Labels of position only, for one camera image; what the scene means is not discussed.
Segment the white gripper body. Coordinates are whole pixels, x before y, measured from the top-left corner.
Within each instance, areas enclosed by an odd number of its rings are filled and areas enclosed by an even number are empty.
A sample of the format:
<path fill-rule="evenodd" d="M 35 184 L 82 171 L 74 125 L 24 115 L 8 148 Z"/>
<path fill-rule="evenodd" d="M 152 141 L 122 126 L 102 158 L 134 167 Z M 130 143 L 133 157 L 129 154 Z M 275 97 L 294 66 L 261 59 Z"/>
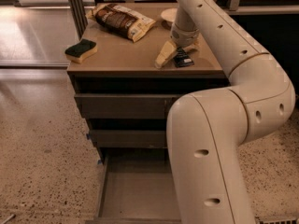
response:
<path fill-rule="evenodd" d="M 178 28 L 174 23 L 172 24 L 171 27 L 171 32 L 170 32 L 172 40 L 182 48 L 188 47 L 189 45 L 193 44 L 198 35 L 199 31 L 194 30 L 194 31 L 184 31 L 180 28 Z"/>

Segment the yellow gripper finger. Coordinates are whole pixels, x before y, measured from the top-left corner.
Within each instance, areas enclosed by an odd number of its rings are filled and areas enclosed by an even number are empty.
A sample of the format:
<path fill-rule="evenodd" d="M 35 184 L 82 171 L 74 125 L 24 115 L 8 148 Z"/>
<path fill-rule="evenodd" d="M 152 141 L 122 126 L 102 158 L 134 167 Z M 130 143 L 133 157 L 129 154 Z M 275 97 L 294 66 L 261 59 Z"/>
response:
<path fill-rule="evenodd" d="M 164 43 L 160 53 L 155 60 L 155 67 L 161 69 L 177 54 L 177 44 L 172 40 Z"/>
<path fill-rule="evenodd" d="M 185 52 L 191 52 L 192 50 L 199 50 L 200 45 L 197 39 L 188 41 L 186 47 L 183 48 Z"/>

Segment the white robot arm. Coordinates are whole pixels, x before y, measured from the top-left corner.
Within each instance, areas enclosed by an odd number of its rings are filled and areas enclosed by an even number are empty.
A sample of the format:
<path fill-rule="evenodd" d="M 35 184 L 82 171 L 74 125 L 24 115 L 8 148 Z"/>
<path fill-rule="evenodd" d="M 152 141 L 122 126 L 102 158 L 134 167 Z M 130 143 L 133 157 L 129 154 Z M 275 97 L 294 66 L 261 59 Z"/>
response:
<path fill-rule="evenodd" d="M 166 139 L 181 222 L 256 224 L 236 149 L 286 122 L 294 87 L 276 59 L 214 0 L 177 2 L 156 66 L 202 36 L 230 82 L 186 94 L 169 110 Z"/>

